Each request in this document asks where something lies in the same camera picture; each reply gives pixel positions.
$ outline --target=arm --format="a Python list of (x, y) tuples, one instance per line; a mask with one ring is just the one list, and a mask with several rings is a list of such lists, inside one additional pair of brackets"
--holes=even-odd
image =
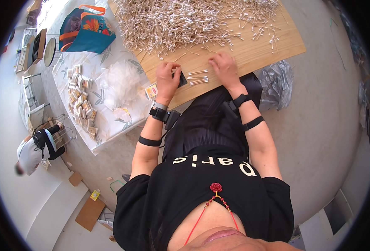
[[(238, 98), (242, 93), (248, 94), (246, 88), (239, 81), (235, 59), (228, 53), (217, 53), (209, 58), (209, 63), (233, 99)], [(242, 124), (246, 124), (261, 116), (251, 100), (242, 103), (239, 107), (239, 112)], [(245, 136), (248, 141), (251, 163), (258, 170), (260, 176), (262, 178), (276, 177), (282, 180), (280, 169), (278, 168), (276, 146), (266, 122), (263, 121), (249, 129), (245, 132)]]
[[(163, 62), (157, 67), (156, 78), (158, 95), (156, 102), (166, 106), (170, 104), (179, 85), (179, 77), (181, 75), (181, 68), (178, 68), (174, 74), (174, 78), (172, 78), (171, 70), (177, 67), (180, 67), (180, 65), (167, 62)], [(149, 115), (140, 135), (150, 140), (160, 140), (162, 124), (162, 121)], [(138, 142), (132, 159), (132, 173), (130, 179), (140, 174), (151, 175), (158, 164), (158, 151), (159, 147), (151, 147)]]
[(28, 135), (26, 138), (23, 139), (24, 142), (27, 142), (32, 136)]

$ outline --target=teal tote bag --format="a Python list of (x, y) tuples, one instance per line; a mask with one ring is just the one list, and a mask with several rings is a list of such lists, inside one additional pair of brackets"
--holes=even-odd
[[(88, 7), (101, 13), (95, 14), (81, 7)], [(59, 36), (62, 52), (89, 51), (102, 53), (116, 38), (105, 17), (105, 8), (81, 5), (74, 9), (64, 20)]]

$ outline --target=floor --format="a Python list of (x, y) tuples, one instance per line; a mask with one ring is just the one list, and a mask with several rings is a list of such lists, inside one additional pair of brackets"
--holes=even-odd
[[(49, 30), (58, 33), (61, 18), (78, 2), (69, 0)], [(81, 0), (80, 4), (93, 5), (94, 0)], [(263, 117), (277, 147), (283, 179), (291, 186), (297, 225), (334, 197), (351, 166), (360, 135), (357, 102), (360, 75), (347, 33), (332, 5), (321, 0), (283, 0), (283, 4), (302, 36), (306, 53), (287, 59), (294, 71), (289, 107), (279, 112), (269, 110)], [(339, 26), (330, 27), (330, 18)], [(39, 63), (33, 72), (42, 73), (52, 110), (49, 113), (58, 115), (65, 111), (51, 69)], [(66, 126), (73, 128), (69, 120)], [(102, 200), (112, 211), (116, 206), (115, 192), (122, 184), (115, 182), (110, 187), (107, 177), (124, 182), (121, 175), (131, 172), (140, 132), (141, 128), (132, 130), (97, 156), (79, 137), (68, 144), (67, 154), (63, 155), (64, 162), (72, 163), (69, 168), (80, 172), (91, 191), (100, 190)]]

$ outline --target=yellow package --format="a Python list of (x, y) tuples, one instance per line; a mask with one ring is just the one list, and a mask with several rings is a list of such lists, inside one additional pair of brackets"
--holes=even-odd
[(145, 89), (146, 96), (149, 100), (155, 100), (157, 97), (157, 83), (152, 84)]
[(92, 200), (96, 201), (97, 198), (99, 197), (100, 193), (97, 192), (96, 190), (93, 191), (92, 195), (90, 196), (90, 198), (92, 198)]

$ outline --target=wrist strap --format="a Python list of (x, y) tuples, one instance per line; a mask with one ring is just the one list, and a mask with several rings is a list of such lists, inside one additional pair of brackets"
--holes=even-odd
[(151, 140), (147, 138), (143, 138), (142, 136), (139, 136), (139, 143), (143, 145), (148, 145), (149, 147), (159, 147), (161, 145), (162, 139), (160, 140)]
[(244, 132), (248, 131), (249, 129), (254, 128), (258, 124), (260, 124), (262, 121), (264, 121), (264, 118), (262, 116), (255, 118), (254, 120), (250, 121), (249, 123), (243, 124), (242, 128), (244, 129)]
[(246, 101), (249, 101), (249, 100), (251, 100), (251, 99), (249, 98), (249, 94), (246, 94), (246, 95), (241, 94), (241, 95), (239, 95), (239, 97), (238, 97), (238, 98), (234, 99), (234, 101), (233, 101), (233, 102), (234, 102), (235, 106), (236, 106), (237, 108), (239, 108), (243, 102), (246, 102)]
[(153, 108), (150, 109), (149, 114), (152, 115), (152, 117), (157, 119), (157, 120), (164, 121), (164, 117), (167, 114), (167, 111), (165, 111), (161, 108), (155, 107), (154, 109)]

